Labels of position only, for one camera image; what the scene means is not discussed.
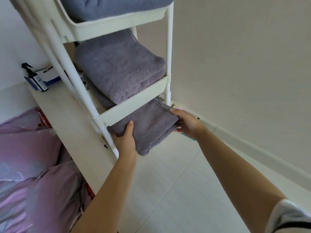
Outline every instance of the black stripe on sleeve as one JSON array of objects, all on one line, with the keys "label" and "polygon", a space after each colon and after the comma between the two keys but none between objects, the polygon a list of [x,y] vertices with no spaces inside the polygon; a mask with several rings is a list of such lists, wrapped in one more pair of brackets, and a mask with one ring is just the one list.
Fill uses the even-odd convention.
[{"label": "black stripe on sleeve", "polygon": [[275,231],[273,231],[273,233],[275,233],[278,230],[286,228],[304,228],[311,230],[311,222],[287,222],[276,228]]}]

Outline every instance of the white sleeve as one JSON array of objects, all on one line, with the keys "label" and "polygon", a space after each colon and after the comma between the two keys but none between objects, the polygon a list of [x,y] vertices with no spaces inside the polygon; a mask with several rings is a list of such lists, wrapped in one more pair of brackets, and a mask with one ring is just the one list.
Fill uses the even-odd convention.
[{"label": "white sleeve", "polygon": [[311,233],[311,215],[289,200],[274,207],[265,233]]}]

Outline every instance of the forearm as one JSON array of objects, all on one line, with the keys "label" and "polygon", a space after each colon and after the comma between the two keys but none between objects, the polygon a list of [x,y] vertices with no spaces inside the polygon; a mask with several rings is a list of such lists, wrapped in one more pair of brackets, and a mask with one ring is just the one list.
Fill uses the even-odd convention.
[{"label": "forearm", "polygon": [[211,132],[200,134],[198,142],[249,230],[264,232],[274,206],[286,196]]},{"label": "forearm", "polygon": [[73,233],[116,233],[127,192],[131,186],[137,155],[119,158],[103,186],[82,215]]}]

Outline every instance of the gray towel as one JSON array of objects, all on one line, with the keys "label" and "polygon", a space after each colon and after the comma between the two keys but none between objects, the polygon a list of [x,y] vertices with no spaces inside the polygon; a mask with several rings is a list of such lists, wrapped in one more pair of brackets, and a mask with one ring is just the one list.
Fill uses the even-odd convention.
[{"label": "gray towel", "polygon": [[146,49],[130,29],[90,39],[76,50],[76,61],[92,83],[119,104],[163,77],[165,60]]},{"label": "gray towel", "polygon": [[79,21],[102,19],[169,6],[173,0],[60,0],[68,15]]},{"label": "gray towel", "polygon": [[[110,109],[114,106],[113,102],[103,95],[86,76],[84,76],[84,80],[104,107]],[[179,117],[173,115],[169,110],[168,105],[153,99],[108,127],[108,131],[111,134],[115,132],[118,136],[123,136],[126,125],[132,120],[134,122],[133,136],[136,150],[138,154],[145,156],[179,126]]]}]

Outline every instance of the person's right arm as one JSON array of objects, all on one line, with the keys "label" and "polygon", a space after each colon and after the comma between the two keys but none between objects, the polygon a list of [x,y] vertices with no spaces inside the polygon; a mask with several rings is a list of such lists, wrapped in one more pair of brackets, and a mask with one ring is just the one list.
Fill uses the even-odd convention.
[{"label": "person's right arm", "polygon": [[251,233],[263,233],[275,205],[286,196],[191,114],[177,109],[178,132],[196,139],[222,187]]}]

